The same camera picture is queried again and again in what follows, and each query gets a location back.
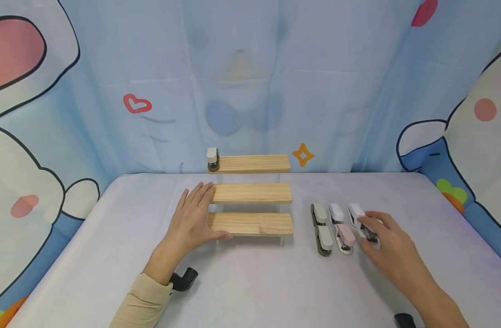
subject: sweater cuff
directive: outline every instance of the sweater cuff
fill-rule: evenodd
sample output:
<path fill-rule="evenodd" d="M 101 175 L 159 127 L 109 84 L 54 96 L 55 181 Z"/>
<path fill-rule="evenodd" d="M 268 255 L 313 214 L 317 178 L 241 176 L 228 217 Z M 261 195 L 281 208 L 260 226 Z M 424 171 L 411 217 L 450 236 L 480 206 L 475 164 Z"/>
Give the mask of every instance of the sweater cuff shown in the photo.
<path fill-rule="evenodd" d="M 144 273 L 140 273 L 130 288 L 130 293 L 147 303 L 167 304 L 172 295 L 173 284 L 168 286 L 157 283 Z"/>

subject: table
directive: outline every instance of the table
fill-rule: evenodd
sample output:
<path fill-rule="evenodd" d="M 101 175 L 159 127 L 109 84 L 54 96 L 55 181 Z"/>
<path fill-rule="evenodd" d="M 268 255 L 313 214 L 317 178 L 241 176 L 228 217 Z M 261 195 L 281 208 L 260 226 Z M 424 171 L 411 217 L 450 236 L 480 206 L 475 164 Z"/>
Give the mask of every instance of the table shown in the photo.
<path fill-rule="evenodd" d="M 164 236 L 185 187 L 217 182 L 208 174 L 119 177 L 9 327 L 107 327 L 154 246 Z M 501 327 L 501 259 L 426 177 L 418 173 L 224 175 L 223 183 L 289 183 L 293 237 L 235 237 L 189 254 L 199 277 L 175 292 L 157 327 L 394 328 L 412 305 L 359 247 L 316 250 L 311 203 L 359 203 L 390 213 L 424 262 L 457 301 L 471 327 Z"/>

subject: stapler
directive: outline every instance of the stapler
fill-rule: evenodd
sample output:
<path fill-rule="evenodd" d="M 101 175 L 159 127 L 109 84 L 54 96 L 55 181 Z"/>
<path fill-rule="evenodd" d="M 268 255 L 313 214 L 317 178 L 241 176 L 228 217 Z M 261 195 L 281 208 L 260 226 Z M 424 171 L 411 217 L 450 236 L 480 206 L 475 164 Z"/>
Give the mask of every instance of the stapler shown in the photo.
<path fill-rule="evenodd" d="M 332 237 L 327 228 L 327 208 L 322 204 L 311 204 L 312 225 L 315 227 L 317 252 L 322 256 L 331 255 Z"/>
<path fill-rule="evenodd" d="M 351 220 L 351 225 L 357 228 L 358 233 L 361 237 L 367 239 L 372 244 L 379 244 L 378 235 L 371 231 L 368 227 L 358 222 L 358 218 L 365 216 L 365 212 L 362 210 L 360 205 L 356 203 L 350 203 L 347 207 L 349 218 Z"/>
<path fill-rule="evenodd" d="M 216 172 L 220 169 L 220 152 L 216 147 L 207 149 L 207 169 L 210 172 Z"/>
<path fill-rule="evenodd" d="M 331 204 L 329 210 L 331 212 L 331 226 L 334 230 L 334 238 L 336 238 L 338 250 L 344 255 L 350 255 L 356 237 L 354 237 L 348 225 L 344 224 L 343 219 L 345 215 L 340 205 Z"/>

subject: wooden shelf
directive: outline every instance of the wooden shelf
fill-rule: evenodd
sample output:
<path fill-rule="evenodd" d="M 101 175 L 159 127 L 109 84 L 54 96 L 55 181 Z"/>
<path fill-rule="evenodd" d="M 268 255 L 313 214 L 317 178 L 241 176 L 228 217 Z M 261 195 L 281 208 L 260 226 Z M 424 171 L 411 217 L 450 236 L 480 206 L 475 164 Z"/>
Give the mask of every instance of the wooden shelf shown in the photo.
<path fill-rule="evenodd" d="M 209 213 L 207 225 L 234 236 L 282 237 L 293 231 L 288 213 Z"/>
<path fill-rule="evenodd" d="M 292 202 L 288 183 L 216 184 L 211 204 L 289 204 Z"/>
<path fill-rule="evenodd" d="M 209 174 L 243 174 L 243 173 L 288 173 L 291 171 L 289 156 L 282 155 L 249 155 L 220 156 L 220 169 Z"/>

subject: orange star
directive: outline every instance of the orange star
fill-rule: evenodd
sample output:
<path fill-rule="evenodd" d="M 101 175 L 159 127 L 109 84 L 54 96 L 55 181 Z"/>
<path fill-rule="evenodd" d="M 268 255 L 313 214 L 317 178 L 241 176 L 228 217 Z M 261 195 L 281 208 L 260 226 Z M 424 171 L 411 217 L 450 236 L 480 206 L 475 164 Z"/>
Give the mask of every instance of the orange star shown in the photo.
<path fill-rule="evenodd" d="M 292 155 L 294 155 L 294 157 L 298 159 L 298 162 L 300 162 L 301 167 L 305 167 L 307 162 L 315 158 L 315 155 L 309 152 L 309 149 L 307 149 L 305 143 L 301 143 L 300 148 L 295 152 L 292 152 Z"/>

